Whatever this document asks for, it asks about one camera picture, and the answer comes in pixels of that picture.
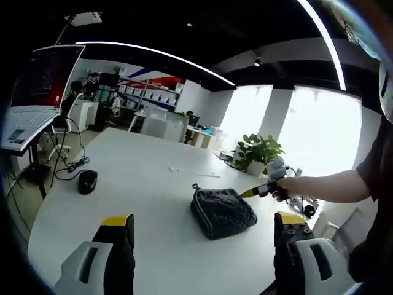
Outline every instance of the laptop keyboard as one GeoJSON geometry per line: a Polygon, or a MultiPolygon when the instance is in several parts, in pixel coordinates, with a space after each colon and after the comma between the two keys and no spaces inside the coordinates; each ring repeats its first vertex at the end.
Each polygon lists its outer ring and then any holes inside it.
{"type": "Polygon", "coordinates": [[[18,114],[18,116],[18,124],[16,127],[40,127],[50,118],[49,116],[43,116],[42,114],[34,117],[31,117],[31,114],[29,114],[29,116],[26,116],[25,118],[21,116],[21,114],[18,114]]]}

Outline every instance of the laptop screen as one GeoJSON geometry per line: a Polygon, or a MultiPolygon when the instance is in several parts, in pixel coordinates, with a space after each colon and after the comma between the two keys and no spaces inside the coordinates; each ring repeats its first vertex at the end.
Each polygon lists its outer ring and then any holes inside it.
{"type": "Polygon", "coordinates": [[[60,108],[67,83],[84,45],[58,45],[37,49],[20,71],[13,106],[60,108]]]}

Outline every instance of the folded towel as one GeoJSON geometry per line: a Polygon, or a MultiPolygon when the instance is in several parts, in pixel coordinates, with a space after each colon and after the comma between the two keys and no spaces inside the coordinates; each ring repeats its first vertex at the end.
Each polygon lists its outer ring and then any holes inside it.
{"type": "Polygon", "coordinates": [[[243,232],[257,223],[257,216],[234,189],[201,189],[194,184],[191,211],[209,239],[243,232]]]}

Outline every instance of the potted plant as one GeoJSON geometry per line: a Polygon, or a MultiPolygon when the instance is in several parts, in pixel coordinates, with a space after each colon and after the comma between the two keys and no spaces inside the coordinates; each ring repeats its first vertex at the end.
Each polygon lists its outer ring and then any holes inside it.
{"type": "Polygon", "coordinates": [[[235,164],[256,177],[265,171],[267,164],[284,152],[271,135],[267,139],[256,134],[243,135],[243,140],[238,142],[235,164]]]}

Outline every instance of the computer mouse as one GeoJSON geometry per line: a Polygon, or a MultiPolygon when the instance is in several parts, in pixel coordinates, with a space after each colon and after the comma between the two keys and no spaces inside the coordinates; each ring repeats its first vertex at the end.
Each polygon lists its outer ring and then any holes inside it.
{"type": "Polygon", "coordinates": [[[83,171],[78,179],[78,191],[82,195],[91,193],[97,184],[98,173],[94,170],[83,171]]]}

